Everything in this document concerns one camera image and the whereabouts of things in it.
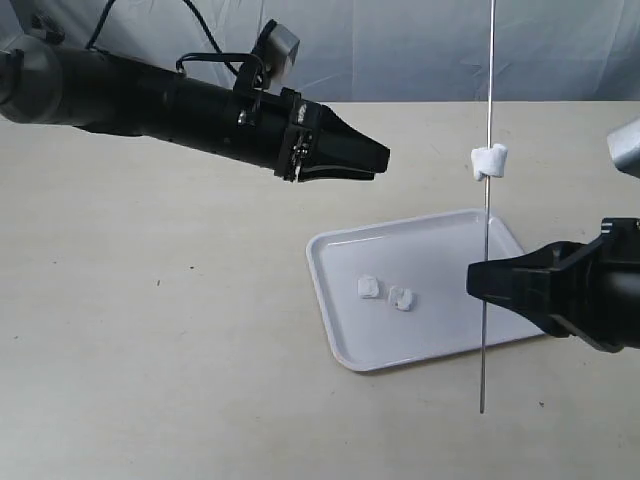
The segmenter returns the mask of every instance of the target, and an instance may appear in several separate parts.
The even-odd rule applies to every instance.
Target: plastic tray
[[[367,371],[479,348],[482,302],[466,293],[466,276],[468,265],[484,256],[484,218],[482,210],[464,210],[313,238],[307,258],[335,358]],[[490,222],[492,259],[524,253],[500,219]],[[380,299],[358,297],[363,274],[381,281]],[[392,285],[415,292],[411,311],[387,303]],[[488,345],[541,333],[489,306]]]

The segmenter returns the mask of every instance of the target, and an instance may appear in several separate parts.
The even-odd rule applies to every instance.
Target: marshmallow
[[[413,292],[408,288],[393,286],[389,289],[389,305],[400,311],[408,312],[413,303]]]
[[[504,177],[504,165],[507,162],[509,149],[496,143],[492,148],[475,148],[471,151],[473,177],[480,181],[485,177]]]
[[[371,275],[362,275],[358,279],[358,296],[360,298],[378,298],[380,287],[378,279]]]

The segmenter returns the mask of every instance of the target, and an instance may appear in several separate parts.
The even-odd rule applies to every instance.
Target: table surface
[[[305,259],[327,230],[481,207],[485,105],[344,104],[392,151],[292,185],[153,139],[0,124],[0,476],[636,479],[640,354],[578,340],[378,374],[331,356]],[[494,212],[526,250],[639,216],[606,133],[640,103],[497,104]]]

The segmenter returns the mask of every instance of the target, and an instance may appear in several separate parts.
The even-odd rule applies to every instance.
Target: black robotic arm
[[[329,107],[287,88],[266,91],[291,68],[298,46],[273,20],[251,53],[187,54],[175,72],[41,37],[0,41],[0,114],[14,122],[147,135],[269,168],[289,181],[372,180],[387,169],[389,150]],[[241,65],[228,90],[189,78],[189,61]]]

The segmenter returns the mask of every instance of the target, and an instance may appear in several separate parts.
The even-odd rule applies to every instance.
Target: metal rod
[[[493,136],[493,59],[496,39],[496,0],[491,0],[489,28],[489,93],[487,95],[487,148],[491,148]],[[489,260],[489,219],[491,218],[491,177],[484,180],[484,261]],[[480,371],[480,413],[485,410],[487,372],[487,302],[482,302],[482,365]]]

